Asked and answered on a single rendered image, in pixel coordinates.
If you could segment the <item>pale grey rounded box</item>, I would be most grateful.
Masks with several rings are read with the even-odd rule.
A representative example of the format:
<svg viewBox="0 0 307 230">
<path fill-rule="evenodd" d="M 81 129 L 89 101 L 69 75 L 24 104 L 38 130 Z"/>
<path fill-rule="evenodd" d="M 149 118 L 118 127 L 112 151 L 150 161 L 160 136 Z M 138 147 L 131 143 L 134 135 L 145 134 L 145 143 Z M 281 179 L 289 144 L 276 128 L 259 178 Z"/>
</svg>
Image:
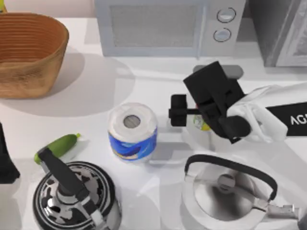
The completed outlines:
<svg viewBox="0 0 307 230">
<path fill-rule="evenodd" d="M 194 67 L 190 77 L 207 80 L 238 80 L 243 74 L 243 69 L 239 65 L 220 65 L 217 62 L 213 62 L 208 65 L 197 65 Z"/>
</svg>

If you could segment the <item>grey cabinet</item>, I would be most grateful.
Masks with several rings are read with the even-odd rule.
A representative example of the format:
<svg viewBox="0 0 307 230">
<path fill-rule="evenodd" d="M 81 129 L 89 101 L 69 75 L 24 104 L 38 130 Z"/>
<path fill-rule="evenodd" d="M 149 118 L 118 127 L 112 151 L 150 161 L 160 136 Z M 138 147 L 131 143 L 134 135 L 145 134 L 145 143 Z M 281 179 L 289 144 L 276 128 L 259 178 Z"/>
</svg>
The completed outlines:
<svg viewBox="0 0 307 230">
<path fill-rule="evenodd" d="M 307 67 L 307 0 L 248 0 L 266 67 Z"/>
</svg>

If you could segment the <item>brown woven basket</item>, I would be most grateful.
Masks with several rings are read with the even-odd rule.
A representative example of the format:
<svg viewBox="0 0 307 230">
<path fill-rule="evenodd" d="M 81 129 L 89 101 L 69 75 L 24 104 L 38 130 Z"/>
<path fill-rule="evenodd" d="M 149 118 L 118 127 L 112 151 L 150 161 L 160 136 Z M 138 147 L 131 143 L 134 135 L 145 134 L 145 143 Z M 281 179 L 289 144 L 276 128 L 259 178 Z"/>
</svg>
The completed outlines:
<svg viewBox="0 0 307 230">
<path fill-rule="evenodd" d="M 53 17 L 0 14 L 0 98 L 45 96 L 59 75 L 68 40 L 67 27 Z"/>
</svg>

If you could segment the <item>pale microwave door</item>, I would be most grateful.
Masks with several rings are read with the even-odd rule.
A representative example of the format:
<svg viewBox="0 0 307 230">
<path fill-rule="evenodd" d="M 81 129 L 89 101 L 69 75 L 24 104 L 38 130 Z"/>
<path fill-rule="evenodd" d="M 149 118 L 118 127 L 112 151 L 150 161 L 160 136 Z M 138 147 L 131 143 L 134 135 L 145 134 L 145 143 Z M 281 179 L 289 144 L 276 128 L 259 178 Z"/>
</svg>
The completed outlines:
<svg viewBox="0 0 307 230">
<path fill-rule="evenodd" d="M 205 0 L 94 0 L 109 57 L 199 57 Z"/>
</svg>

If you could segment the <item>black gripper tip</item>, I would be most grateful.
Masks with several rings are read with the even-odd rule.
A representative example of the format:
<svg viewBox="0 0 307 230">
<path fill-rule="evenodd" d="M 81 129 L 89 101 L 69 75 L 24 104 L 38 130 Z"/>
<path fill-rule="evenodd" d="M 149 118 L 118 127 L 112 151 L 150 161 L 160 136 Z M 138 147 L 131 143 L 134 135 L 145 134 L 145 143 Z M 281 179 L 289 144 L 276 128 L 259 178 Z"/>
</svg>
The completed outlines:
<svg viewBox="0 0 307 230">
<path fill-rule="evenodd" d="M 12 162 L 0 122 L 0 184 L 13 184 L 20 177 L 20 172 Z"/>
</svg>

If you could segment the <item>round microwave knob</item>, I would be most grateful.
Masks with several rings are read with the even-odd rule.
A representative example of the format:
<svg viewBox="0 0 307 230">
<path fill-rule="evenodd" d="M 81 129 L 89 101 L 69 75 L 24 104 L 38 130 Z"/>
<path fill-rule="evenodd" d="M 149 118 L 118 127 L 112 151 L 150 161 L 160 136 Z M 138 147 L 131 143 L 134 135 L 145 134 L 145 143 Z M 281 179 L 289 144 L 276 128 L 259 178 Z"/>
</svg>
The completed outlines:
<svg viewBox="0 0 307 230">
<path fill-rule="evenodd" d="M 217 13 L 217 20 L 221 23 L 229 23 L 233 21 L 235 17 L 236 11 L 231 7 L 221 9 Z"/>
<path fill-rule="evenodd" d="M 213 33 L 213 39 L 219 43 L 228 41 L 231 38 L 231 36 L 232 32 L 228 28 L 215 30 Z"/>
</svg>

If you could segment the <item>black and silver kettle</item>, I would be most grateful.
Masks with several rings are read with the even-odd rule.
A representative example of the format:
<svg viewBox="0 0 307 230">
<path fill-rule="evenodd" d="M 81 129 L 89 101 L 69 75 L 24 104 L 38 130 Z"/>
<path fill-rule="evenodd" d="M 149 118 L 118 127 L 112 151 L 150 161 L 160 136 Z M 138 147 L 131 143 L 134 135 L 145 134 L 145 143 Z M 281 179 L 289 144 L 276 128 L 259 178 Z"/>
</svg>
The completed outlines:
<svg viewBox="0 0 307 230">
<path fill-rule="evenodd" d="M 105 170 L 85 161 L 64 163 L 48 147 L 38 157 L 46 171 L 33 196 L 40 230 L 119 230 L 120 201 Z"/>
</svg>

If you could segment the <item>green cucumber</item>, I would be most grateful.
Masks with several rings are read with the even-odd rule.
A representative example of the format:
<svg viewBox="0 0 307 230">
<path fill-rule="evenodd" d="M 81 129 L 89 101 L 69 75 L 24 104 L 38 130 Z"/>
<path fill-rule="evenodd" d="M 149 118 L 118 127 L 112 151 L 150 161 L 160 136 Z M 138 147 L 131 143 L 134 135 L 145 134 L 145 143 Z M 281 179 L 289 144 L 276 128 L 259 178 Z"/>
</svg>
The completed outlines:
<svg viewBox="0 0 307 230">
<path fill-rule="evenodd" d="M 43 149 L 50 149 L 53 155 L 61 160 L 64 159 L 64 156 L 76 145 L 78 138 L 81 136 L 80 133 L 77 134 L 66 134 L 46 146 Z"/>
</svg>

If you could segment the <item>blue wrapped paper roll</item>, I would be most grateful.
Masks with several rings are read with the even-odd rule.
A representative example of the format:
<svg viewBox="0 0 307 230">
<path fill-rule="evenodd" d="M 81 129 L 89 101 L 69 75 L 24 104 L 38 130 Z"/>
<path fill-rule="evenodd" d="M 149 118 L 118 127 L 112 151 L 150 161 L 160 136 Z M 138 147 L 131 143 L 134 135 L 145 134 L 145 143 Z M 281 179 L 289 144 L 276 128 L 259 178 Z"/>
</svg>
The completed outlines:
<svg viewBox="0 0 307 230">
<path fill-rule="evenodd" d="M 107 131 L 117 157 L 125 162 L 141 162 L 151 158 L 156 148 L 158 121 L 148 106 L 124 103 L 111 111 Z"/>
</svg>

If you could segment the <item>white and yellow bottle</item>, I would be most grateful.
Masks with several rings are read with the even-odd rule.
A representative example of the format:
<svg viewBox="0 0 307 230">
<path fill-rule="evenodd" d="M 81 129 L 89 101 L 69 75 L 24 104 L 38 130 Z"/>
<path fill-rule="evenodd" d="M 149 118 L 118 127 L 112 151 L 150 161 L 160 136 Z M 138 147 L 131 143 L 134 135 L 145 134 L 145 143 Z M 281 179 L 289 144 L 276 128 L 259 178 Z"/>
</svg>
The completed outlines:
<svg viewBox="0 0 307 230">
<path fill-rule="evenodd" d="M 200 115 L 187 115 L 187 123 L 182 128 L 181 138 L 194 150 L 214 151 L 213 134 L 211 130 L 201 130 L 203 124 Z"/>
</svg>

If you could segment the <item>pale microwave oven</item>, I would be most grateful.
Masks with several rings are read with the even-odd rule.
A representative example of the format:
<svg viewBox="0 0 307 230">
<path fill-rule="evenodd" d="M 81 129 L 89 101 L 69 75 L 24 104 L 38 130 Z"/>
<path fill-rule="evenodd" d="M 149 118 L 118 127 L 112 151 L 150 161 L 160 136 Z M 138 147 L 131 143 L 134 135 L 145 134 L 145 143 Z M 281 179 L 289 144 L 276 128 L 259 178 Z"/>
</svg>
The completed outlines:
<svg viewBox="0 0 307 230">
<path fill-rule="evenodd" d="M 203 26 L 201 32 L 201 57 L 220 57 L 232 54 L 242 20 L 246 0 L 205 0 Z M 236 17 L 229 23 L 221 23 L 217 20 L 217 13 L 224 8 L 233 8 Z M 228 28 L 232 32 L 231 38 L 226 42 L 216 42 L 213 39 L 215 30 Z"/>
</svg>

